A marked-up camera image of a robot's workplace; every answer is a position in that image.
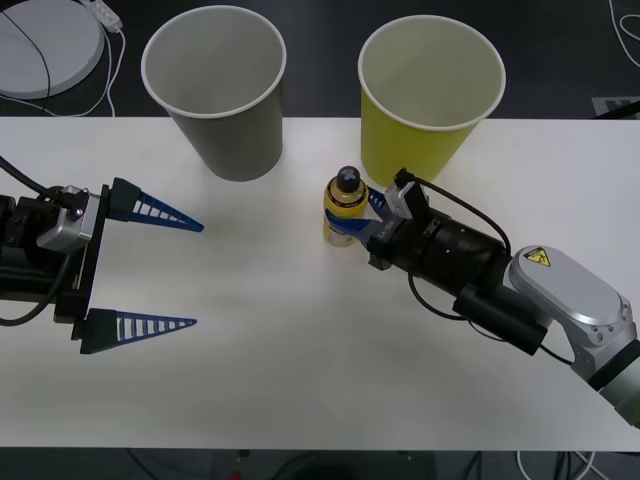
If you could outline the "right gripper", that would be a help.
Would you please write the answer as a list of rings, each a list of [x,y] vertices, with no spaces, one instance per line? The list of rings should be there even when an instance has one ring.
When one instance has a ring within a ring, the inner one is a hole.
[[[367,246],[369,264],[384,271],[397,267],[413,274],[432,274],[434,216],[401,219],[390,216],[385,195],[368,188],[368,217],[343,218],[330,210],[324,212],[325,240],[336,247],[354,242]]]

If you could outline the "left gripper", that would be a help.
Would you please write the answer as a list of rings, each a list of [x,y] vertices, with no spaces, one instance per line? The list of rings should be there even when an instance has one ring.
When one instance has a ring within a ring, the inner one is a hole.
[[[92,355],[177,332],[193,318],[90,309],[99,250],[108,218],[202,232],[192,217],[122,178],[99,194],[76,187],[52,187],[35,198],[1,197],[1,299],[32,308],[5,328],[27,324],[48,306],[53,320],[72,327],[80,353]]]

